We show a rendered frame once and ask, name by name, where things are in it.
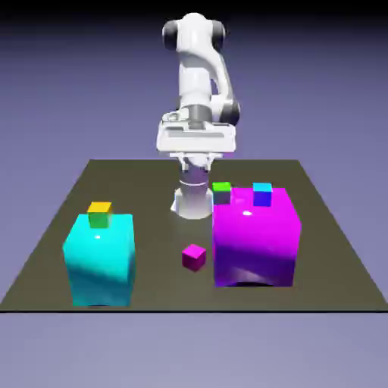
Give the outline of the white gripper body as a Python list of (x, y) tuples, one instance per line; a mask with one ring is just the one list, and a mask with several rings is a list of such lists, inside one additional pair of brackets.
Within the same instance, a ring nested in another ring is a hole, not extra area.
[(162, 121), (157, 150), (167, 153), (231, 153), (236, 150), (236, 128), (230, 124), (204, 122), (204, 129), (189, 128), (188, 121)]

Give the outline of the small green cube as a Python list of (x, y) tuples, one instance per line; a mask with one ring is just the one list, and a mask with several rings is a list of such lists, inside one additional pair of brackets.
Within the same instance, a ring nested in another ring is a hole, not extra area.
[(231, 183), (230, 182), (213, 182), (213, 204), (214, 205), (227, 205), (230, 203), (231, 196)]

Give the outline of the small blue cube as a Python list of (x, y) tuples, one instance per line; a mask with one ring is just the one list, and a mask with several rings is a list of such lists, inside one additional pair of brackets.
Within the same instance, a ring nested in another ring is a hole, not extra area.
[(260, 207), (270, 207), (272, 203), (272, 184), (254, 182), (253, 189), (253, 205)]

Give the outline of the small magenta cube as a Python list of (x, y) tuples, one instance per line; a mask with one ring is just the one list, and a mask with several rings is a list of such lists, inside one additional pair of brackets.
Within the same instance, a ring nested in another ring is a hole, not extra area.
[(191, 244), (182, 251), (182, 266), (191, 271), (199, 271), (205, 262), (206, 249), (201, 246)]

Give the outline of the small yellow cube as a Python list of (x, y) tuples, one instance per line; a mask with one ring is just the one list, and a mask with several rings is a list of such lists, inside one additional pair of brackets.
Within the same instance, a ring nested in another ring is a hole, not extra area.
[(112, 202), (91, 202), (87, 216), (91, 228), (108, 228), (111, 223)]

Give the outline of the large magenta box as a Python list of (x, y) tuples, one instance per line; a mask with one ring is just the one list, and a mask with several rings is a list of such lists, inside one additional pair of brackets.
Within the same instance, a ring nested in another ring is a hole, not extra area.
[(302, 224), (284, 188), (273, 188), (271, 205), (253, 205), (251, 187), (233, 187), (230, 203), (212, 217), (214, 283), (292, 286)]

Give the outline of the large cyan box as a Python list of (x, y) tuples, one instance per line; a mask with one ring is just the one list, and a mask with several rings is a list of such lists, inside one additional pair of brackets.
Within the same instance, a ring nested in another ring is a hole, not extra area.
[(131, 214), (113, 214), (106, 228), (92, 228), (79, 214), (64, 244), (74, 307), (128, 307), (136, 274), (136, 251)]

